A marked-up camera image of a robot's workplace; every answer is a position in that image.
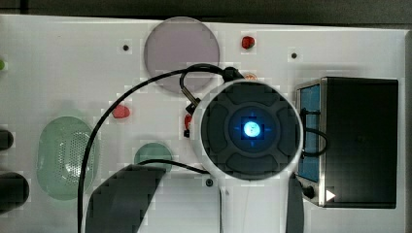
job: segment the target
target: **white device housing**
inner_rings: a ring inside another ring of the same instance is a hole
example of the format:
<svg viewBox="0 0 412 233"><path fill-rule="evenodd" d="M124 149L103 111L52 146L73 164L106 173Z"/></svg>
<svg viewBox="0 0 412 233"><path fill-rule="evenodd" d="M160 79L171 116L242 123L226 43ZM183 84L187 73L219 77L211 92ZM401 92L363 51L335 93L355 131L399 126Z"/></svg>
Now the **white device housing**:
<svg viewBox="0 0 412 233"><path fill-rule="evenodd" d="M190 123L190 140L203 167L218 181L222 192L224 233L285 233L289 178L294 172L303 147L303 127L299 114L286 96L277 91L293 107L299 124L299 145L291 163L275 176L264 180L240 180L220 170L209 158L201 138L201 123L211 101L234 83L257 81L236 80L211 90L199 103Z"/></svg>

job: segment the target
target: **circular gray disc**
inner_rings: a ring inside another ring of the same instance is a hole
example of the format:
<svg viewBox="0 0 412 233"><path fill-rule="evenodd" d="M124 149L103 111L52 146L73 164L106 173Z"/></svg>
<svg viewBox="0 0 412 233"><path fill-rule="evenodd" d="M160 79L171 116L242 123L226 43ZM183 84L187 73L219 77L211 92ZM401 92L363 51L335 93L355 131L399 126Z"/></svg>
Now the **circular gray disc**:
<svg viewBox="0 0 412 233"><path fill-rule="evenodd" d="M136 155L134 156L134 163L138 164L149 159L165 159L172 161L172 152L162 144L148 143L137 150ZM148 164L148 166L164 168L168 172L172 170L172 165L165 163L152 163Z"/></svg>
<svg viewBox="0 0 412 233"><path fill-rule="evenodd" d="M172 17L158 25L145 44L145 64L151 77L185 69L195 63L219 65L218 41L202 22L190 17ZM185 78L190 91L196 91L213 77L209 73L191 73ZM175 93L181 93L180 75L157 81Z"/></svg>

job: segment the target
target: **round lavender disc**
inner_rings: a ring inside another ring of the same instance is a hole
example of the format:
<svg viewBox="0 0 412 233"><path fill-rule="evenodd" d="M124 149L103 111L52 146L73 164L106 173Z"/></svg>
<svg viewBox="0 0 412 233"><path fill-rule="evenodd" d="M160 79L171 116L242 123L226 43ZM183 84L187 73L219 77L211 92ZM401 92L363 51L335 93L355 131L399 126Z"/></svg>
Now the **round lavender disc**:
<svg viewBox="0 0 412 233"><path fill-rule="evenodd" d="M145 44L145 64L151 77L185 69L192 64L219 65L218 41L202 22L190 17L172 17L158 25ZM185 85L190 91L201 89L213 77L209 73L189 73ZM175 93L181 93L180 75L157 81Z"/></svg>

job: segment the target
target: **cable connector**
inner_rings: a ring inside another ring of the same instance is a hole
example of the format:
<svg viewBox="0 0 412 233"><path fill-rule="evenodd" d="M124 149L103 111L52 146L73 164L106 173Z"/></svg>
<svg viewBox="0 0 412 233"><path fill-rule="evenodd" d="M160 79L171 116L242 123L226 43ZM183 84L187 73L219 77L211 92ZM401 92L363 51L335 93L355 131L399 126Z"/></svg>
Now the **cable connector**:
<svg viewBox="0 0 412 233"><path fill-rule="evenodd" d="M239 71L234 68L234 67L226 67L223 70L222 73L222 78L224 80L224 82L230 82L230 81L234 81L234 80L240 80L240 79L245 79L245 77L242 76L242 74L239 73Z"/></svg>
<svg viewBox="0 0 412 233"><path fill-rule="evenodd" d="M190 115L193 115L194 110L196 110L197 103L200 103L200 99L199 99L199 98L196 98L196 102L195 102L195 103L196 103L196 104L190 103L190 105L188 105L188 106L186 107L186 111L188 111L188 113L189 113Z"/></svg>

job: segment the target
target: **black box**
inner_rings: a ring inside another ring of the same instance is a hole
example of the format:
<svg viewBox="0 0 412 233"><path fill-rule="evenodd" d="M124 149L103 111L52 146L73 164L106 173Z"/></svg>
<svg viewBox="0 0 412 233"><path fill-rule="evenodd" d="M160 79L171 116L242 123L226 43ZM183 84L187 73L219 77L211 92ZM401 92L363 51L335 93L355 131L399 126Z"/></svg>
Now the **black box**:
<svg viewBox="0 0 412 233"><path fill-rule="evenodd" d="M306 127L327 134L329 149L299 160L305 198L326 208L393 209L396 205L397 80L326 77L296 87ZM325 141L305 133L305 151Z"/></svg>

